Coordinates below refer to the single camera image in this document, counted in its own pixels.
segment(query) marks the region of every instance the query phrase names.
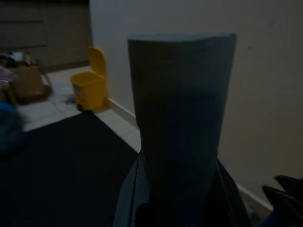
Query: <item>white wall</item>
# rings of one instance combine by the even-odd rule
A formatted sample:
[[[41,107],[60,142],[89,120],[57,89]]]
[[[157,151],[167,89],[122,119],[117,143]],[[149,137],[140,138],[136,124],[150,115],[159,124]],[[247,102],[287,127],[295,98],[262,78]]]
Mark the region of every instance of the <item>white wall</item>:
[[[132,113],[128,35],[238,35],[219,158],[263,199],[274,175],[303,176],[302,9],[301,0],[90,0],[110,97]]]

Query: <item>dark carpet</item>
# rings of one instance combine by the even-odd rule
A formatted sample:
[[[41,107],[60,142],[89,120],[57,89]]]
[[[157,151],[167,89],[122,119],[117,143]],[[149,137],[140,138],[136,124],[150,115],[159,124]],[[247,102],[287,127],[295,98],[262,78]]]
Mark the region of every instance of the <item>dark carpet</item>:
[[[0,159],[0,226],[111,227],[136,152],[92,112],[26,138]]]

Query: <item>yellow trash bin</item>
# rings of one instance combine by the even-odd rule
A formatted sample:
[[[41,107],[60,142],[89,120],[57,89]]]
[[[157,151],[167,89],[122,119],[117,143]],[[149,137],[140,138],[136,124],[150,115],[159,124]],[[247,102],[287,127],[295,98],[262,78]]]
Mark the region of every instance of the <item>yellow trash bin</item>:
[[[105,77],[94,72],[83,72],[71,77],[75,100],[80,110],[101,108],[106,91]]]
[[[75,101],[80,110],[100,109],[107,96],[107,69],[104,54],[97,48],[89,48],[89,63],[92,71],[71,77]]]

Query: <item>tiled floor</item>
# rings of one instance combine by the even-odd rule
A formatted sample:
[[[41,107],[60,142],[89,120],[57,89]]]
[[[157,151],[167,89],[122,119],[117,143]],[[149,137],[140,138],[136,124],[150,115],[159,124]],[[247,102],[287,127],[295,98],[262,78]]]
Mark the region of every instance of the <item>tiled floor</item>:
[[[49,73],[48,77],[52,83],[54,93],[48,100],[18,107],[25,121],[25,131],[80,114],[80,111],[73,104],[66,104],[65,102],[73,94],[70,77],[88,70],[90,70],[89,67],[82,67]],[[141,140],[140,132],[136,128],[124,121],[112,110],[105,110],[96,114],[96,116],[139,153]]]

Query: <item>gray cylindrical object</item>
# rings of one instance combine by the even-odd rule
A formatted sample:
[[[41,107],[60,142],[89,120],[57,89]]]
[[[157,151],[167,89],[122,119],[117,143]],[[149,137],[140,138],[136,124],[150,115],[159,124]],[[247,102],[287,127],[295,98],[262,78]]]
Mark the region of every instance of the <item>gray cylindrical object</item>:
[[[197,226],[215,171],[235,43],[231,34],[129,37],[157,226]]]

